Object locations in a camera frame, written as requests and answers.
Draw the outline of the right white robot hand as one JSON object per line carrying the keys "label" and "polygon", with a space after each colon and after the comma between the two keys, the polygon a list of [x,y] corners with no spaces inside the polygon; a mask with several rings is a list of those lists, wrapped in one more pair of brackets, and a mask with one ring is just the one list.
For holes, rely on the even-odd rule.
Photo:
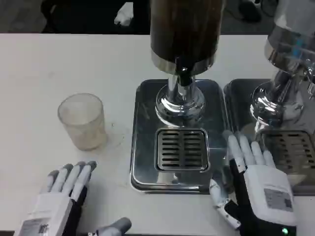
{"label": "right white robot hand", "polygon": [[297,219],[287,174],[277,169],[270,151],[231,131],[223,133],[236,201],[214,172],[209,192],[222,218],[242,236],[295,236]]}

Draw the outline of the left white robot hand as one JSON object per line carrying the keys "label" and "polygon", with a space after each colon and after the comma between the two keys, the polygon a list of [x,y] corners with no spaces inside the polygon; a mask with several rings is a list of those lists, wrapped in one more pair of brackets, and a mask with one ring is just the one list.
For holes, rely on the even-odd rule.
{"label": "left white robot hand", "polygon": [[16,236],[79,236],[77,228],[95,161],[66,164],[46,178]]}

